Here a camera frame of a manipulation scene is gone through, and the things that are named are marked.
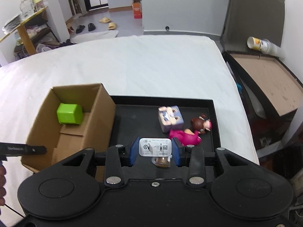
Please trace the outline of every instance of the floor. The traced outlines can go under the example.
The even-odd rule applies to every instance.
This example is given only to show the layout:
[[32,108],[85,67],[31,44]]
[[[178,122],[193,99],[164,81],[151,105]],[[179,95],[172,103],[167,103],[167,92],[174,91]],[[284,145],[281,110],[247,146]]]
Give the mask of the floor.
[[[72,21],[72,25],[76,30],[79,25],[85,25],[84,30],[77,34],[94,33],[107,31],[108,24],[102,24],[99,22],[103,17],[110,18],[112,22],[117,25],[117,30],[119,31],[118,37],[127,36],[140,36],[143,35],[142,19],[134,19],[134,14],[132,10],[119,11],[119,12],[109,12],[108,9],[99,9],[99,13],[93,10],[91,15],[86,15]],[[88,31],[88,24],[93,23],[96,26],[94,31]]]

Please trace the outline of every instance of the white tablecloth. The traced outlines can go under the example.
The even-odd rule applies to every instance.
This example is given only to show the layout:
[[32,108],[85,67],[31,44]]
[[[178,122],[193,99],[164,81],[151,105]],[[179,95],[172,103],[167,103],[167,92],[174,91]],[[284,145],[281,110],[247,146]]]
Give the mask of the white tablecloth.
[[[95,40],[19,60],[0,68],[0,141],[25,143],[53,86],[104,84],[110,95],[213,99],[221,146],[255,163],[258,158],[236,84],[214,41],[166,35]],[[19,158],[7,168],[6,202],[22,211],[19,184],[31,173]],[[8,226],[18,216],[1,208]]]

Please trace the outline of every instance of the purple cube toy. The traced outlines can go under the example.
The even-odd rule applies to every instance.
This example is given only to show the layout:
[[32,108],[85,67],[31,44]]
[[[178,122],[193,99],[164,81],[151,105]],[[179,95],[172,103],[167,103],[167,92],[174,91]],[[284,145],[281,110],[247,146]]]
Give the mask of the purple cube toy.
[[163,133],[172,130],[181,130],[184,121],[178,106],[158,108],[158,117]]

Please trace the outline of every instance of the yellow slipper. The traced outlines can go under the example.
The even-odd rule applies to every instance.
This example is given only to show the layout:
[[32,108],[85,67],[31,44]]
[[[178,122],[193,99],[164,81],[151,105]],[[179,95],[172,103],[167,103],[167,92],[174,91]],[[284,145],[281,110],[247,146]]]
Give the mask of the yellow slipper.
[[116,28],[117,28],[116,23],[114,22],[109,23],[109,27],[108,27],[109,30],[115,30]]
[[111,20],[109,18],[104,17],[103,19],[99,20],[100,23],[109,23]]

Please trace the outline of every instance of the black slipper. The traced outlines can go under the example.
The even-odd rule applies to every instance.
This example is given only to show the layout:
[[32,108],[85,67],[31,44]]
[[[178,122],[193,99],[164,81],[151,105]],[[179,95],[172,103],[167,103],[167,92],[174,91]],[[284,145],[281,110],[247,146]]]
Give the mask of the black slipper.
[[96,26],[93,23],[89,23],[88,24],[88,31],[93,31],[94,29],[96,29]]
[[84,25],[79,25],[78,28],[76,29],[76,34],[81,33],[84,30],[85,26]]

